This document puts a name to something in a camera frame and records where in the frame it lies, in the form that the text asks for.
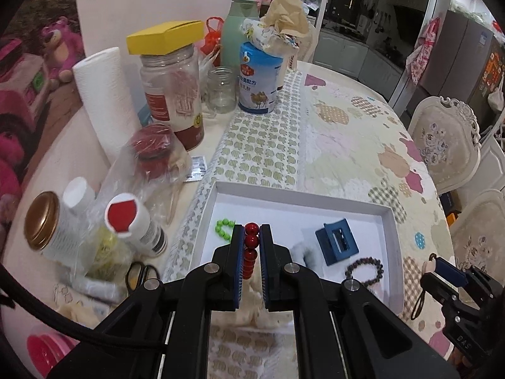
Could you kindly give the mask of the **light blue fluffy scrunchie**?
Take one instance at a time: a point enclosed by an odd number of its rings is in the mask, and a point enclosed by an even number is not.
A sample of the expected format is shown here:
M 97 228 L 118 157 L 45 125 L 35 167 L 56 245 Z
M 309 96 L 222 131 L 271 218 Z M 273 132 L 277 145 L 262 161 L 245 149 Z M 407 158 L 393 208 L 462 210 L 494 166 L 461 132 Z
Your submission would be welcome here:
M 292 261 L 324 276 L 324 258 L 320 248 L 314 244 L 300 242 L 290 249 Z

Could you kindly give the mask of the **cream dotted fabric scrunchie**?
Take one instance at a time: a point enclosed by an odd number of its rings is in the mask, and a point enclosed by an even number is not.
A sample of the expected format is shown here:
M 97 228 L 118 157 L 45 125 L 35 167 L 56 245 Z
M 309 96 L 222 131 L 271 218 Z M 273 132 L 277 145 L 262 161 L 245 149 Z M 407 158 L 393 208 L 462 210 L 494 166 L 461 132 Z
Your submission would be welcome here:
M 278 329 L 293 321 L 292 311 L 269 312 L 263 299 L 261 273 L 255 269 L 252 277 L 243 281 L 238 310 L 213 311 L 211 323 L 220 327 Z

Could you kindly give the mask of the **cream ornate chair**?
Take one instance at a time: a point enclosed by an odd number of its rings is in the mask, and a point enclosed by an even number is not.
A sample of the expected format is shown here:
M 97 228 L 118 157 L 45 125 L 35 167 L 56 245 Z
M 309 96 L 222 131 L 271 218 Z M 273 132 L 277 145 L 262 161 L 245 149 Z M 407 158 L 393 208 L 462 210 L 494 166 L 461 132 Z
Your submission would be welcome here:
M 484 142 L 478 170 L 458 194 L 462 213 L 449 228 L 456 266 L 504 281 L 504 151 L 495 138 Z
M 444 97 L 423 99 L 408 132 L 438 195 L 462 187 L 474 177 L 481 144 L 478 120 L 469 105 Z

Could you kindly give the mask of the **dark blue hair claw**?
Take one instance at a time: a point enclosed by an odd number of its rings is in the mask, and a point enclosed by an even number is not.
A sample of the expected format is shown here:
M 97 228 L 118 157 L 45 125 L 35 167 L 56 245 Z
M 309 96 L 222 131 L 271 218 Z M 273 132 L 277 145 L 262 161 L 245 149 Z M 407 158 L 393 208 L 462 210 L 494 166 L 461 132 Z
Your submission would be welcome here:
M 315 232 L 325 263 L 331 266 L 359 253 L 348 221 L 325 223 Z

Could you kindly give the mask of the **white shallow cardboard tray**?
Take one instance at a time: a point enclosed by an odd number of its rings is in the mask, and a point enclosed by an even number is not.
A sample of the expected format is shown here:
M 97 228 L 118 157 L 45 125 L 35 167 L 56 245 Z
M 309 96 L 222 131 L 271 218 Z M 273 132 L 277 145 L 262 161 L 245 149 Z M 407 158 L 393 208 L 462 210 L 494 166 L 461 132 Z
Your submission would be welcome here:
M 332 198 L 269 187 L 232 182 L 216 182 L 204 199 L 197 227 L 190 268 L 208 263 L 224 240 L 215 232 L 217 220 L 227 218 L 238 224 L 255 222 L 270 225 L 276 244 L 292 248 L 304 242 L 316 245 L 316 231 L 326 223 L 345 219 L 359 253 L 339 263 L 324 264 L 324 278 L 343 280 L 347 266 L 361 257 L 381 261 L 384 276 L 372 290 L 393 313 L 404 306 L 404 281 L 401 247 L 391 208 L 350 199 Z

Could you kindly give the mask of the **white bottle red cap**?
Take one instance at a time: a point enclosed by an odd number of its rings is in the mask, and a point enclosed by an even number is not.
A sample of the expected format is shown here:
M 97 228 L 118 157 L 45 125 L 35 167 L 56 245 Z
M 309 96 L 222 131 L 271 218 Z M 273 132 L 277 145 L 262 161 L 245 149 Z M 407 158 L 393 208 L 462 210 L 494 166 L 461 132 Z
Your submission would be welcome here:
M 167 245 L 165 231 L 132 193 L 120 193 L 108 202 L 104 223 L 119 240 L 138 255 L 156 257 Z

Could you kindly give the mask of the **red item in plastic bag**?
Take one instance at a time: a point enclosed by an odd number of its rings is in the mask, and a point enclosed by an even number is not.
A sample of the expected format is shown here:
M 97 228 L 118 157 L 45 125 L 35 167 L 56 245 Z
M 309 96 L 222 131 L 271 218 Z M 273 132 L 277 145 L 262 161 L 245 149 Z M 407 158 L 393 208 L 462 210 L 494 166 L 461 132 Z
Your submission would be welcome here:
M 98 205 L 132 193 L 164 226 L 171 224 L 192 159 L 173 130 L 161 123 L 137 131 L 121 149 L 98 193 Z

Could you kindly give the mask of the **patchwork quilted table cover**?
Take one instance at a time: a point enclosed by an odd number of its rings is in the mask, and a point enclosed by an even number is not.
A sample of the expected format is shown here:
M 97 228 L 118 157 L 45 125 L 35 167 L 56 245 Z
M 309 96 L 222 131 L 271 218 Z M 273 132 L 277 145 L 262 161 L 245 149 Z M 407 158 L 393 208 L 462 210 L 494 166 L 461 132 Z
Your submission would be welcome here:
M 415 143 L 385 101 L 347 77 L 304 66 L 288 74 L 272 113 L 238 112 L 220 122 L 210 140 L 215 155 L 207 175 L 181 196 L 169 251 L 157 262 L 165 280 L 188 272 L 215 181 L 382 204 L 393 211 L 401 245 L 401 319 L 440 355 L 449 355 L 437 302 L 427 299 L 421 316 L 410 320 L 422 263 L 434 252 L 454 256 L 449 228 Z

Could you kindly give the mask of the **gold lid glass jar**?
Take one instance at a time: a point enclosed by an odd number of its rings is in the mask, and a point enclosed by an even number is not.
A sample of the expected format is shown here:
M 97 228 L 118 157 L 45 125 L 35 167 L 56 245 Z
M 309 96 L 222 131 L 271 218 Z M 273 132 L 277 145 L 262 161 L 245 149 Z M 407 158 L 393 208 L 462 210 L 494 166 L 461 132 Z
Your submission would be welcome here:
M 91 230 L 88 219 L 72 213 L 52 191 L 33 200 L 24 223 L 24 235 L 33 251 L 83 274 L 96 254 Z

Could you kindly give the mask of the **small clear glass jar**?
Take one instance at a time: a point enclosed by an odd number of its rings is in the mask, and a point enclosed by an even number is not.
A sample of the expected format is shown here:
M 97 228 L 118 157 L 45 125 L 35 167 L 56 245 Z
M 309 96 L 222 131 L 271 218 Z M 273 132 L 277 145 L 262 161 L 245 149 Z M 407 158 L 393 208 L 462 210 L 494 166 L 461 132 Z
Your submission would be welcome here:
M 207 105 L 217 114 L 227 114 L 236 107 L 237 79 L 234 71 L 225 66 L 211 69 L 207 74 Z

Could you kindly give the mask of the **white paper towel roll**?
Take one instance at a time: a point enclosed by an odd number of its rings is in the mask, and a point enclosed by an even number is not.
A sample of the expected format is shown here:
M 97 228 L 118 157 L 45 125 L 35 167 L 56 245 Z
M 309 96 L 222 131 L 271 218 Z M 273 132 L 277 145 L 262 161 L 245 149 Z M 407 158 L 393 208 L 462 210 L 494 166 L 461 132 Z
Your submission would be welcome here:
M 120 49 L 111 47 L 73 66 L 79 95 L 110 163 L 141 129 L 122 70 Z

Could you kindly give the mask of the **yellow lid plastic jar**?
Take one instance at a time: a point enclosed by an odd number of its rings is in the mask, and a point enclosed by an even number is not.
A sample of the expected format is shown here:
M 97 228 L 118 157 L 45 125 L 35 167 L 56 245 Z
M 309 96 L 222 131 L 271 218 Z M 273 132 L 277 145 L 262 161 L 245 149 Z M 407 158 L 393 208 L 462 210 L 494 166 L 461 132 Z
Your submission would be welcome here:
M 141 61 L 140 79 L 151 118 L 171 127 L 189 151 L 204 138 L 199 57 L 202 21 L 168 21 L 127 36 L 128 53 Z

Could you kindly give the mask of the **tissue pack with tissue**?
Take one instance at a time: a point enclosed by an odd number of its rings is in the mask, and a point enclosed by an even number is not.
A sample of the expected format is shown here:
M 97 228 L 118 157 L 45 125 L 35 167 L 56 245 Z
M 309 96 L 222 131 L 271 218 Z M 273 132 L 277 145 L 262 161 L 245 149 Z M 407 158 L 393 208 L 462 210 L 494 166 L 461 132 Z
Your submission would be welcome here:
M 240 27 L 247 42 L 273 57 L 297 55 L 312 29 L 301 0 L 271 0 L 260 20 L 246 18 Z

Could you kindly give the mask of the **green thermos bottle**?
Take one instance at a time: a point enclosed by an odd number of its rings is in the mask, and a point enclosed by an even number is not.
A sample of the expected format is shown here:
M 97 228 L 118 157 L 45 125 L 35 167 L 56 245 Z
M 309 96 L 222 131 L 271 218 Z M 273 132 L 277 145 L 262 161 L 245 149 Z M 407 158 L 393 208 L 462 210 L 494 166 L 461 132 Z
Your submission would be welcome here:
M 241 31 L 245 19 L 258 19 L 258 2 L 255 0 L 232 0 L 221 35 L 221 65 L 238 74 L 240 47 L 247 40 Z

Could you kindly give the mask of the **black handled scissors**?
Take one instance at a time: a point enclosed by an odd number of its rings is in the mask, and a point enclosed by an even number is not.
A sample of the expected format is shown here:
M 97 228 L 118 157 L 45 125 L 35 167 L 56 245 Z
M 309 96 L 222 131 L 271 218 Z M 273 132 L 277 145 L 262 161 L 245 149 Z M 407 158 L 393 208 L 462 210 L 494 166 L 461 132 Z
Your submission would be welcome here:
M 141 261 L 132 262 L 125 275 L 125 285 L 128 294 L 131 294 L 139 286 L 142 286 L 146 280 L 159 278 L 159 272 L 150 263 L 143 263 Z

